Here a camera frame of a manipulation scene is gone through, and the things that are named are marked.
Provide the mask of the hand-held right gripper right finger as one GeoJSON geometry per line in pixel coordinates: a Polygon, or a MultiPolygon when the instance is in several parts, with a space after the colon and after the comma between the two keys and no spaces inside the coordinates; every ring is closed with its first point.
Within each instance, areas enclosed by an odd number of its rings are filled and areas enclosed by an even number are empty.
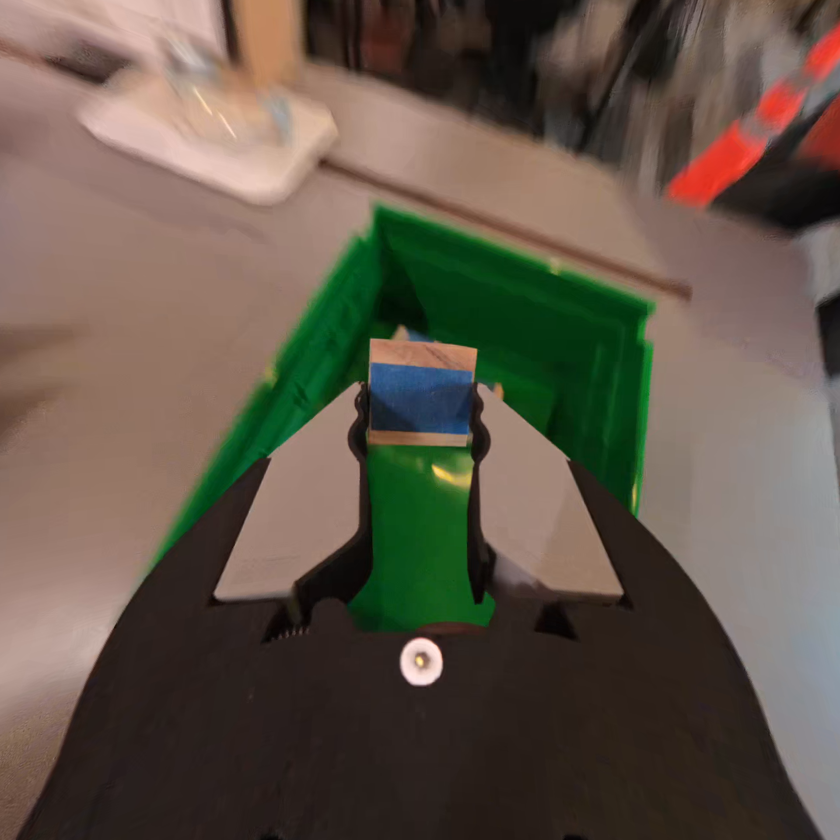
{"type": "Polygon", "coordinates": [[[466,481],[467,575],[476,604],[509,592],[614,604],[624,594],[565,453],[475,384],[466,481]]]}

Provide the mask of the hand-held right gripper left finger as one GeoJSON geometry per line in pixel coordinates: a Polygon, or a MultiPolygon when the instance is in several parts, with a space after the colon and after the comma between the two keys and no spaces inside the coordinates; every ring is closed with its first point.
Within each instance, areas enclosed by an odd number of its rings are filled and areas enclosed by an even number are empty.
{"type": "Polygon", "coordinates": [[[268,458],[214,596],[349,604],[372,572],[366,386],[353,383],[268,458]]]}

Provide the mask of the blue-striped wooden cube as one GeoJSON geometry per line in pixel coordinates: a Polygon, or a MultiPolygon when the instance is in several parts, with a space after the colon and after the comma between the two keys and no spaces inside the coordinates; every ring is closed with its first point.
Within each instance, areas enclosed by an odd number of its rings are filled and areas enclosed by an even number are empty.
{"type": "Polygon", "coordinates": [[[477,356],[451,343],[371,339],[369,444],[466,447],[477,356]]]}

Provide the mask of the green plastic bin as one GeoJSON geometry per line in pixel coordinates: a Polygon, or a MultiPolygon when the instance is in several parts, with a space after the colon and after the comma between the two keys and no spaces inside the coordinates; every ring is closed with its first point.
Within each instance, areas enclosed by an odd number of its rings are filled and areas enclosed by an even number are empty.
{"type": "Polygon", "coordinates": [[[637,512],[644,467],[654,304],[441,224],[374,210],[309,304],[267,381],[257,386],[135,600],[150,613],[234,621],[265,643],[308,632],[323,599],[220,602],[217,584],[276,448],[353,383],[368,396],[366,468],[372,572],[351,603],[364,633],[422,636],[441,627],[479,630],[513,617],[541,634],[575,639],[569,606],[497,591],[476,604],[467,575],[464,448],[368,442],[371,339],[463,345],[478,351],[475,384],[513,408],[570,460],[612,560],[600,501],[637,512]]]}

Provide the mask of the instruction sheet on stand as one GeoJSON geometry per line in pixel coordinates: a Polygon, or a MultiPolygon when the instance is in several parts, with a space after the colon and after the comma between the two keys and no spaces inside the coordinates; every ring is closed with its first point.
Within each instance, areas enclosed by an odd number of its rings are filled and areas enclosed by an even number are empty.
{"type": "Polygon", "coordinates": [[[293,194],[339,137],[295,89],[304,2],[161,2],[154,52],[78,112],[110,149],[256,206],[293,194]]]}

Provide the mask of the orange traffic cone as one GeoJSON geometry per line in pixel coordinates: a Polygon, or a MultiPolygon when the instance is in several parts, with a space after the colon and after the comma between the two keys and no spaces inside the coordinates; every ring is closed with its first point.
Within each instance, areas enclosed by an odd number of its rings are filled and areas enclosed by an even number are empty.
{"type": "Polygon", "coordinates": [[[839,25],[821,37],[803,62],[764,92],[756,106],[733,121],[669,183],[667,197],[688,207],[706,207],[760,162],[805,106],[813,90],[838,67],[839,25]]]}

